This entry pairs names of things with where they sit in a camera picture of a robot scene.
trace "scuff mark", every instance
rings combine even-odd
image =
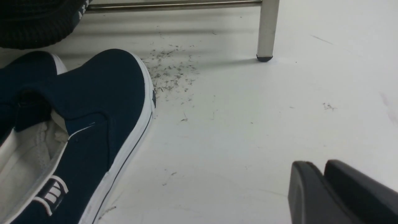
[[[278,192],[275,192],[275,191],[266,190],[266,189],[249,189],[249,190],[263,191],[263,192],[265,192],[265,193],[271,193],[271,194],[273,194],[273,195],[278,195],[278,196],[282,196],[282,197],[287,197],[287,195],[285,195],[285,194],[281,194],[281,193],[278,193]]]
[[[98,220],[100,220],[105,214],[107,214],[108,212],[112,211],[115,208],[116,208],[116,206],[113,206],[113,207],[108,208],[107,210],[105,210],[105,212],[102,213],[102,215],[98,218]]]
[[[323,42],[326,42],[326,43],[328,43],[328,44],[334,45],[334,43],[331,43],[331,42],[329,42],[329,41],[327,41],[327,40],[324,40],[324,39],[322,39],[322,38],[319,38],[319,37],[317,37],[317,36],[311,35],[311,37],[316,38],[316,39],[318,39],[318,40],[321,40],[321,41],[323,41]]]
[[[122,196],[122,194],[124,193],[125,189],[119,194],[119,196],[117,196],[117,198],[112,202],[111,205],[114,205],[117,201],[119,201],[120,197]]]
[[[180,122],[182,122],[182,121],[188,121],[188,118],[187,118],[187,116],[185,115],[185,112],[184,112],[184,119],[182,119]]]
[[[337,107],[332,107],[329,103],[328,104],[323,103],[323,106],[325,110],[331,109],[332,111],[334,111],[334,109],[337,109]]]
[[[394,111],[394,108],[392,107],[392,104],[390,101],[387,99],[387,96],[384,93],[380,93],[380,97],[383,101],[383,104],[387,107],[387,116],[392,122],[392,124],[396,127],[398,127],[398,117]]]
[[[197,213],[197,214],[201,214],[198,211],[192,210],[190,208],[183,207],[180,204],[175,205],[173,208],[176,209],[176,210],[184,210],[184,211],[187,211],[187,212],[194,212],[194,213]]]

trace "white floor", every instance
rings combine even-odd
[[[395,0],[283,0],[274,58],[259,8],[87,14],[45,48],[73,69],[137,53],[156,119],[100,223],[290,223],[291,163],[340,159],[398,190]],[[2,50],[1,66],[25,53]]]

